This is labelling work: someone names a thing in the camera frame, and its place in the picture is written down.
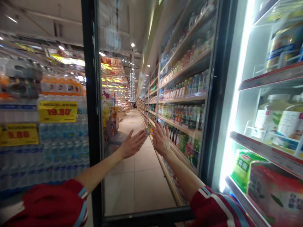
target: red sleeve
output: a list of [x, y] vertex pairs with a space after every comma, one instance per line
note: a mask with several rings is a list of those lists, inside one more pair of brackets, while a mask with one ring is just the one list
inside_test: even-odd
[[23, 196], [24, 210], [4, 226], [82, 227], [88, 215], [86, 198], [85, 188], [73, 179], [61, 185], [37, 185]]
[[190, 206], [197, 218], [190, 226], [255, 226], [230, 196], [213, 193], [207, 186], [197, 191]]

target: ceiling light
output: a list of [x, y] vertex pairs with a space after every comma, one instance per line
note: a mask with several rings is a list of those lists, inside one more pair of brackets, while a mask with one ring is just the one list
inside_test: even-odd
[[13, 18], [7, 16], [9, 19], [11, 19], [13, 22], [18, 23], [16, 20], [14, 20]]
[[105, 57], [105, 56], [106, 56], [105, 53], [103, 53], [103, 52], [99, 52], [99, 54], [100, 54], [102, 57]]

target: hand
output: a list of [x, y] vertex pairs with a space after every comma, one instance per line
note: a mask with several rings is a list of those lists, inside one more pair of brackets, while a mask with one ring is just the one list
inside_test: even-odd
[[166, 132], [160, 123], [155, 123], [156, 128], [152, 126], [152, 130], [154, 131], [154, 137], [152, 142], [154, 144], [154, 148], [156, 151], [162, 155], [164, 158], [167, 158], [169, 155], [172, 154], [172, 150], [170, 149], [170, 142], [169, 142], [169, 130], [166, 126]]
[[121, 159], [126, 159], [133, 156], [140, 150], [140, 147], [146, 140], [146, 132], [141, 130], [136, 135], [132, 137], [133, 130], [130, 131], [129, 135], [127, 136], [126, 140], [121, 144], [116, 152], [120, 155]]

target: black door frame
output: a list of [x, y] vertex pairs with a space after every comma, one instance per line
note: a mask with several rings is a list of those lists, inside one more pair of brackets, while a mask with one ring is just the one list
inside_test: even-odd
[[[216, 63], [214, 75], [220, 75], [220, 80], [213, 79], [209, 89], [208, 105], [206, 112], [207, 122], [203, 133], [203, 144], [200, 159], [200, 171], [198, 176], [207, 185], [210, 179], [205, 176], [212, 172], [212, 161], [215, 157], [215, 143], [218, 125], [216, 122], [221, 118], [220, 108], [216, 105], [223, 101], [227, 69], [229, 63], [230, 48], [234, 30], [236, 15], [236, 6], [238, 0], [221, 0], [217, 12], [217, 32], [215, 38], [215, 52], [213, 63]], [[90, 165], [93, 166], [100, 162], [102, 154], [102, 82], [99, 57], [99, 27], [98, 27], [98, 0], [81, 0], [82, 6], [82, 26], [83, 43], [85, 55], [85, 73], [86, 73], [86, 94], [87, 94], [87, 112], [89, 127], [89, 150]], [[99, 226], [170, 226], [172, 223], [183, 222], [195, 218], [191, 208], [176, 207], [170, 209], [141, 212], [127, 215], [117, 215], [104, 217], [104, 199], [102, 184], [99, 184], [92, 192], [92, 212], [94, 227]]]

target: price tag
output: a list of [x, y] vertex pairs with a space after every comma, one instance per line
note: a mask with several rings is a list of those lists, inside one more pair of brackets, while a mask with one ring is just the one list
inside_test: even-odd
[[37, 124], [6, 124], [0, 134], [0, 146], [38, 144]]
[[38, 105], [40, 123], [76, 122], [77, 102], [40, 101]]

